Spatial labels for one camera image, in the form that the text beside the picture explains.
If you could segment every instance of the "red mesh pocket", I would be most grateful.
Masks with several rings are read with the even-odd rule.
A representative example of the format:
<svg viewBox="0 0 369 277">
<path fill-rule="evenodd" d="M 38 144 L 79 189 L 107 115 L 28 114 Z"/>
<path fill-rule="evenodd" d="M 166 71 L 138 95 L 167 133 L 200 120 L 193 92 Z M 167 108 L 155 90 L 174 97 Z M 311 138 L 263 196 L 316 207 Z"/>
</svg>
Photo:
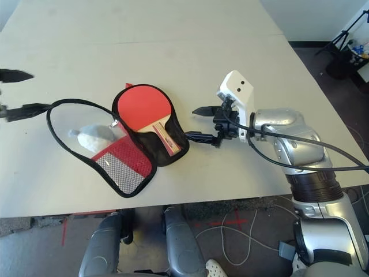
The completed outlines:
<svg viewBox="0 0 369 277">
<path fill-rule="evenodd" d="M 134 194 L 150 176 L 150 160 L 125 136 L 92 158 L 125 194 Z"/>
</svg>

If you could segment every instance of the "white stuffed toy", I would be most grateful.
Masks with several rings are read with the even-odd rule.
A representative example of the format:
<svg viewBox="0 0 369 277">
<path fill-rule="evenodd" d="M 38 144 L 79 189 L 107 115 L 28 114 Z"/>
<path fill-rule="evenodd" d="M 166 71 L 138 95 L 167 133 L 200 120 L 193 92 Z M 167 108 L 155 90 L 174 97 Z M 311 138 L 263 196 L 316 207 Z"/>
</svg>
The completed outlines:
<svg viewBox="0 0 369 277">
<path fill-rule="evenodd" d="M 91 124 L 79 130 L 70 130 L 69 136 L 77 136 L 80 145 L 93 153 L 99 153 L 117 140 L 110 127 Z"/>
</svg>

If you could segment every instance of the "gray floor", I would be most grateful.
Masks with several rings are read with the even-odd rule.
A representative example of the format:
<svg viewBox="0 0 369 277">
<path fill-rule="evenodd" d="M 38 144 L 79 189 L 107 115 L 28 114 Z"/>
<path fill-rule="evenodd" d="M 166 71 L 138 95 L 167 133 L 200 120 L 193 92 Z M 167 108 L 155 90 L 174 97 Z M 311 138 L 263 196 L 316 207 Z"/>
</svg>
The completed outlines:
<svg viewBox="0 0 369 277">
<path fill-rule="evenodd" d="M 369 118 L 369 97 L 361 95 L 351 80 L 331 79 L 324 71 L 331 56 L 322 53 L 315 57 L 314 48 L 297 48 L 296 53 L 305 63 L 342 120 L 355 128 L 364 141 L 369 141 L 367 118 Z M 369 155 L 369 145 L 363 149 Z M 359 197 L 359 188 L 347 190 L 352 201 Z M 291 203 L 279 197 L 207 203 L 204 206 L 186 204 L 184 214 L 194 234 L 215 227 L 223 220 L 229 207 L 239 207 L 229 213 L 226 225 L 248 233 L 254 208 L 258 215 L 254 223 L 253 237 L 273 248 L 278 241 L 291 241 L 293 215 L 274 207 L 281 205 L 290 211 Z M 354 205 L 364 233 L 369 234 L 369 221 L 362 203 Z M 119 270 L 132 272 L 137 269 L 164 271 L 168 267 L 165 236 L 161 233 L 161 207 L 137 209 L 137 228 L 134 242 L 122 245 Z M 32 228 L 0 238 L 0 276 L 77 276 L 89 237 L 101 222 L 101 218 L 69 218 L 66 225 L 65 243 L 62 246 L 64 225 Z M 240 267 L 230 265 L 221 248 L 220 230 L 210 230 L 198 237 L 199 245 L 206 259 L 217 260 L 228 276 L 289 276 L 291 262 L 279 258 L 277 252 L 251 244 L 249 260 Z M 225 251 L 234 263 L 241 262 L 247 254 L 248 239 L 234 231 L 225 232 Z"/>
</svg>

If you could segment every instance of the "red tape mark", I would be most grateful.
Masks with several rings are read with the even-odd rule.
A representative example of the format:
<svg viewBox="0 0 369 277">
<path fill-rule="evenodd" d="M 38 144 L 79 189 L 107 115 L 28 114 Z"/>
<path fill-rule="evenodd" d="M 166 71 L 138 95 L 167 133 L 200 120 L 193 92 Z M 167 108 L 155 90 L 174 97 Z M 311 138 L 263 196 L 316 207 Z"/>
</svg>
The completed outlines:
<svg viewBox="0 0 369 277">
<path fill-rule="evenodd" d="M 229 220 L 229 221 L 224 222 L 224 225 L 238 224 L 238 226 L 240 226 L 241 223 L 246 223 L 246 222 L 247 222 L 247 220 L 245 220 L 245 219 Z M 209 223 L 207 223 L 207 225 L 221 226 L 221 221 L 209 222 Z"/>
<path fill-rule="evenodd" d="M 238 214 L 238 209 L 235 208 L 235 214 L 236 214 L 236 219 L 237 219 L 237 224 L 238 224 L 238 230 L 242 231 L 242 227 L 241 227 L 241 224 L 240 224 L 240 216 Z"/>
<path fill-rule="evenodd" d="M 65 218 L 63 222 L 62 246 L 64 246 L 66 233 L 67 233 L 67 218 Z"/>
</svg>

